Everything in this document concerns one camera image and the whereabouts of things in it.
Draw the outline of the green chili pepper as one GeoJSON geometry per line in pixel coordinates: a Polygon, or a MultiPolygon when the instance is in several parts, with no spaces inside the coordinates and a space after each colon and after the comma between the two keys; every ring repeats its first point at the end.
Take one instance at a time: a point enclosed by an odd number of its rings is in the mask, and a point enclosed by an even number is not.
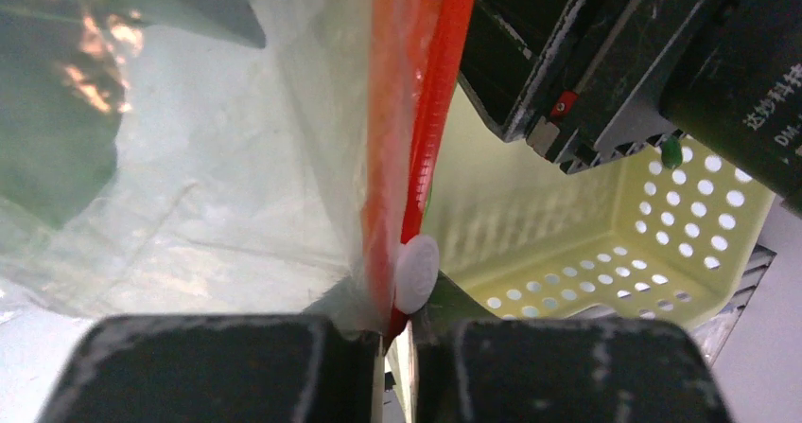
{"type": "Polygon", "coordinates": [[[660,145],[660,160],[666,169],[676,169],[684,162],[682,145],[674,135],[669,135],[660,145]]]}

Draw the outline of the clear zip top bag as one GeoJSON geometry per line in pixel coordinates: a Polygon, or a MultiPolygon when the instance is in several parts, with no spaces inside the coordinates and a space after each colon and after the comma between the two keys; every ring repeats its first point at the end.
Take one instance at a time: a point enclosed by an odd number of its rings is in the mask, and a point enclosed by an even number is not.
{"type": "Polygon", "coordinates": [[[116,169],[52,228],[1,197],[1,280],[58,313],[401,322],[474,0],[248,0],[256,49],[171,26],[117,44],[116,169]]]}

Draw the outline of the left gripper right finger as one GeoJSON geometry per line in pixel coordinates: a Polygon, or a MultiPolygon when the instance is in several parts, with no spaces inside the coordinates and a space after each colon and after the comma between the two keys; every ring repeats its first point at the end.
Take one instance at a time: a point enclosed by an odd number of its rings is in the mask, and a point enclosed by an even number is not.
{"type": "Polygon", "coordinates": [[[728,422],[699,348],[649,319],[492,315],[440,275],[410,318],[418,422],[728,422]]]}

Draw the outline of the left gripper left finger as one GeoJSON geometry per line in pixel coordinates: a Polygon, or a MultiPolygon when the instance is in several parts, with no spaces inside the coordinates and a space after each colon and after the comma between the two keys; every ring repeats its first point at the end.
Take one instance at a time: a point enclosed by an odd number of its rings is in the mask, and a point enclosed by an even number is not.
{"type": "Polygon", "coordinates": [[[382,339],[352,308],[121,314],[82,336],[42,422],[378,422],[382,339]]]}

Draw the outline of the green bok choy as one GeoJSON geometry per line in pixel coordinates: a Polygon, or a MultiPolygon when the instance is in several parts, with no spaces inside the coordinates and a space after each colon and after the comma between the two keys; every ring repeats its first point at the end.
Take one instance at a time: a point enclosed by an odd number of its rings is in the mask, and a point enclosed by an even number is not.
{"type": "Polygon", "coordinates": [[[52,228],[116,169],[128,91],[117,44],[171,26],[260,49],[248,0],[1,0],[1,197],[52,228]]]}

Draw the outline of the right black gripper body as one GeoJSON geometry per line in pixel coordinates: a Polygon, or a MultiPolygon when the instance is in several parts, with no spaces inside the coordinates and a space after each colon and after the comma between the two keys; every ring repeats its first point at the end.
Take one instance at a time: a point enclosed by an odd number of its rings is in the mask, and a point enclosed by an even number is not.
{"type": "Polygon", "coordinates": [[[459,83],[566,174],[689,135],[801,210],[801,0],[475,0],[459,83]]]}

